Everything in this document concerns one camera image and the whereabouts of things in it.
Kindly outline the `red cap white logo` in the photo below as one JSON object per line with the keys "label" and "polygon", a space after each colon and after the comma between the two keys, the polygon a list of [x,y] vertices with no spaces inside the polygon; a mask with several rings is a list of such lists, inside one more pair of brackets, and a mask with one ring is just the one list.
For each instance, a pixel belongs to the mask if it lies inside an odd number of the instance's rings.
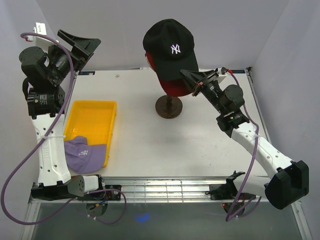
{"label": "red cap white logo", "polygon": [[191,94],[191,91],[187,88],[183,79],[175,79],[170,81],[161,79],[160,75],[156,71],[153,58],[149,52],[145,53],[145,58],[150,68],[155,72],[162,89],[167,95],[171,97],[184,97]]}

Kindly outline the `black cap white NY logo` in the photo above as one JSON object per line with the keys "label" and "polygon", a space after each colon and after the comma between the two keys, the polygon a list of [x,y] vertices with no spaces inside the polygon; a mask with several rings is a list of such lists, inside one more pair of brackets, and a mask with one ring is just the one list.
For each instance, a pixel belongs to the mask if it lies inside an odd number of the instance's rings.
{"label": "black cap white NY logo", "polygon": [[181,70],[199,70],[192,33],[175,19],[155,23],[145,34],[143,48],[150,54],[154,68],[161,80],[181,78]]}

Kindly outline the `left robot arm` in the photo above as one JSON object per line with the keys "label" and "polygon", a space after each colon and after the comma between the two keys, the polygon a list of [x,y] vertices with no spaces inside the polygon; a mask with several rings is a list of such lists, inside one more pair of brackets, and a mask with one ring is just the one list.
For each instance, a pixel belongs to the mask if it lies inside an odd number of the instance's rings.
{"label": "left robot arm", "polygon": [[61,83],[68,74],[74,78],[84,68],[101,40],[75,36],[61,29],[57,35],[72,49],[52,40],[47,46],[28,47],[18,57],[26,76],[22,91],[39,144],[39,176],[31,188],[31,196],[53,201],[89,193],[100,200],[106,195],[101,176],[71,176],[68,169],[63,127],[72,90],[65,92]]}

